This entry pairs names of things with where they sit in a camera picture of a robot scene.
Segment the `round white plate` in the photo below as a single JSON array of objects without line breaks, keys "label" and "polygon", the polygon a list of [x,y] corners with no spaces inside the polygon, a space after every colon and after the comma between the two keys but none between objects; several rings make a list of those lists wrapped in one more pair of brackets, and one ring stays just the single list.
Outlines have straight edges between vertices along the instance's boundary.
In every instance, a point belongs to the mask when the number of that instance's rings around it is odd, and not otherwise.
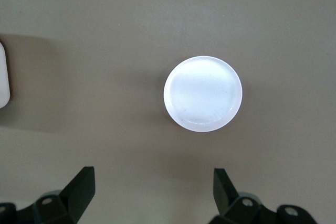
[{"label": "round white plate", "polygon": [[214,131],[230,122],[242,97],[235,70],[210,56],[181,62],[168,76],[163,91],[164,104],[173,120],[197,132]]}]

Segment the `white object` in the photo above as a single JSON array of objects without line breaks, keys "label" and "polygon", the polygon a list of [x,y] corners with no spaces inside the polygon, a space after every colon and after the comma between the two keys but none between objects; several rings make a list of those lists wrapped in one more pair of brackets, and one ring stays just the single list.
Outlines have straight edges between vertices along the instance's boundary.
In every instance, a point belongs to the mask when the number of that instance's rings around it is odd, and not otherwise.
[{"label": "white object", "polygon": [[226,62],[197,56],[177,65],[164,86],[164,104],[180,126],[196,132],[214,131],[232,120],[242,103],[243,89]]},{"label": "white object", "polygon": [[8,103],[10,96],[5,50],[0,43],[0,108]]}]

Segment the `silver screw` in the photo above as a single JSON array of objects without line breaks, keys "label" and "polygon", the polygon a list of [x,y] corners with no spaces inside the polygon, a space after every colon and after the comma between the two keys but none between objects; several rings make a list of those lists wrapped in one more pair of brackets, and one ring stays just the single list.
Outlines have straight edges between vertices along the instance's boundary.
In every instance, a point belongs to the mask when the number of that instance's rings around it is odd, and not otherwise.
[{"label": "silver screw", "polygon": [[292,207],[286,207],[285,211],[287,214],[292,215],[292,216],[297,216],[299,213]]},{"label": "silver screw", "polygon": [[250,199],[243,199],[243,204],[247,207],[253,206],[253,202]]},{"label": "silver screw", "polygon": [[46,199],[44,199],[44,200],[42,201],[42,205],[49,204],[49,203],[52,202],[52,200],[53,200],[53,199],[51,199],[51,198],[46,198]]}]

